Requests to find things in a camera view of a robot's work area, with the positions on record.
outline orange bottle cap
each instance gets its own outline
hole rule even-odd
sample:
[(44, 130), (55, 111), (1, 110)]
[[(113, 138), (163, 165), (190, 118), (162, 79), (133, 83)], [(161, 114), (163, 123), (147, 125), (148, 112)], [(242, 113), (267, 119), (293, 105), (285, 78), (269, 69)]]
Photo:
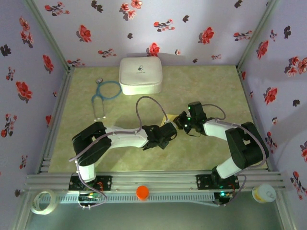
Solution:
[(149, 196), (149, 190), (146, 186), (141, 185), (140, 187), (137, 188), (136, 190), (136, 196), (140, 200), (146, 200)]

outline white box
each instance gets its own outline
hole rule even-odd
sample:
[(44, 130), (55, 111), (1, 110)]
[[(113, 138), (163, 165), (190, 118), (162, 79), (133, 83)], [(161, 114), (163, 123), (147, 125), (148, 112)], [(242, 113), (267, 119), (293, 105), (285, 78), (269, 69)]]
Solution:
[(126, 57), (120, 61), (119, 83), (125, 95), (158, 93), (162, 79), (158, 57)]

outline beige table surface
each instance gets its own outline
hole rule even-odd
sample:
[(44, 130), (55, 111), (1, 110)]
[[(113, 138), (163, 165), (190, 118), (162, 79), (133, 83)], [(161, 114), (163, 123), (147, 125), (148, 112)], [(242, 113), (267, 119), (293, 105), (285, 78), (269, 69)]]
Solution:
[[(75, 156), (71, 138), (94, 122), (91, 98), (102, 77), (105, 81), (118, 81), (118, 67), (75, 69), (59, 133), (52, 155), (49, 173), (75, 172), (75, 164), (68, 159)], [(158, 94), (150, 94), (158, 100), (167, 114), (187, 111), (188, 103), (200, 101), (222, 107), (226, 121), (244, 123), (252, 121), (243, 89), (235, 66), (164, 66), (163, 88)], [(104, 96), (112, 96), (118, 86), (101, 87)], [(139, 126), (135, 103), (140, 95), (121, 94), (105, 101), (106, 127), (136, 128)], [(205, 107), (208, 117), (222, 116), (214, 107)], [(163, 113), (149, 99), (142, 99), (139, 112), (144, 125), (160, 125)], [(183, 130), (166, 149), (159, 147), (143, 151), (140, 148), (123, 147), (108, 150), (97, 162), (97, 172), (133, 170), (201, 170), (212, 169), (230, 157), (226, 141), (208, 136), (190, 137)]]

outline stethoscope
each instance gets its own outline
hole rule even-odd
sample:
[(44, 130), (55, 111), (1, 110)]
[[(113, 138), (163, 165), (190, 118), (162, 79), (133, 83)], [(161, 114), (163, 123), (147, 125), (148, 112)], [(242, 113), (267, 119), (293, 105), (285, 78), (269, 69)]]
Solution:
[[(113, 97), (105, 97), (100, 93), (100, 87), (102, 85), (105, 85), (105, 84), (108, 84), (108, 83), (117, 84), (119, 86), (119, 92)], [(112, 100), (112, 99), (116, 98), (117, 96), (119, 96), (120, 93), (121, 93), (121, 87), (120, 87), (120, 84), (117, 81), (114, 81), (114, 80), (103, 81), (102, 78), (98, 78), (98, 79), (96, 79), (96, 84), (97, 84), (96, 93), (92, 96), (92, 107), (93, 107), (94, 117), (95, 117), (94, 121), (98, 121), (98, 120), (104, 119), (106, 117), (104, 100)], [(101, 102), (102, 102), (102, 110), (103, 110), (103, 116), (102, 117), (97, 117), (97, 115), (96, 115), (96, 110), (95, 110), (95, 105), (94, 105), (94, 100), (95, 100), (96, 97), (99, 97), (101, 99)]]

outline masking tape roll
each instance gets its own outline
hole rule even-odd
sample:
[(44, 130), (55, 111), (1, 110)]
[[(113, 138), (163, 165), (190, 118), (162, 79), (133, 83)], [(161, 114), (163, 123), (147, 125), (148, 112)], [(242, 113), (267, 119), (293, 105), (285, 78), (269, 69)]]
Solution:
[[(39, 207), (39, 203), (46, 194), (49, 194), (50, 196), (50, 204), (47, 206), (47, 208), (41, 209)], [(31, 205), (31, 211), (35, 214), (47, 215), (51, 213), (58, 206), (58, 204), (56, 194), (52, 190), (46, 189), (35, 196)]]

